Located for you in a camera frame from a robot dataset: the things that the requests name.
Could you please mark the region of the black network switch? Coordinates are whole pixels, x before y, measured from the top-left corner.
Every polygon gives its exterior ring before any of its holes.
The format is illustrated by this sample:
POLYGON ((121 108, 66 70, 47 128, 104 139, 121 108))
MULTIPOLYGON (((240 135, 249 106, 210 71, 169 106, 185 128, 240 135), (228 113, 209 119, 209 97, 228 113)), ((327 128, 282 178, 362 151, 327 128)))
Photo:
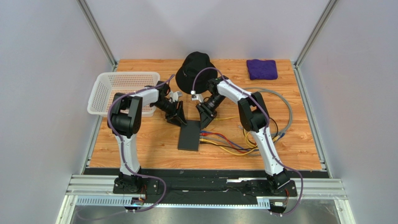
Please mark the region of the black network switch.
POLYGON ((187 120, 187 125, 180 127, 177 149, 197 152, 199 150, 200 131, 200 121, 187 120))

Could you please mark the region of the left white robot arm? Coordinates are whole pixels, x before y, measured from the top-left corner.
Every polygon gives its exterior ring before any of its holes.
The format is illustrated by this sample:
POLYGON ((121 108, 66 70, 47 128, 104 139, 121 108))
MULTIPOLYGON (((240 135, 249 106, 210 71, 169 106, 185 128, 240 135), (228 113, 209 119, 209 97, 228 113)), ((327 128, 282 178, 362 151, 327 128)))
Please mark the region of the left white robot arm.
POLYGON ((143 188, 143 175, 137 154, 137 133, 142 123, 142 108, 155 106, 165 113, 168 123, 186 126, 183 102, 179 93, 171 92, 166 82, 129 94, 116 93, 108 110, 107 124, 115 135, 120 151, 121 167, 115 186, 138 192, 143 188))

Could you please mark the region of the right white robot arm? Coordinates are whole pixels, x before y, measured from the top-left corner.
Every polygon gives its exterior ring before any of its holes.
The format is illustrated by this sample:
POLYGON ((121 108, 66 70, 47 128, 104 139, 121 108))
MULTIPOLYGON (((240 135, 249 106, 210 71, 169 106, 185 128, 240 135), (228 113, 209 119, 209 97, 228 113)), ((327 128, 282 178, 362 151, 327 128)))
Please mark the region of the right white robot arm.
POLYGON ((269 128, 270 118, 262 95, 246 91, 222 77, 209 80, 206 86, 211 93, 207 101, 195 90, 190 92, 192 100, 199 101, 196 108, 200 115, 200 128, 206 128, 216 118, 216 109, 225 98, 237 104, 241 125, 254 138, 264 162, 271 191, 282 191, 290 182, 290 177, 276 152, 269 128))

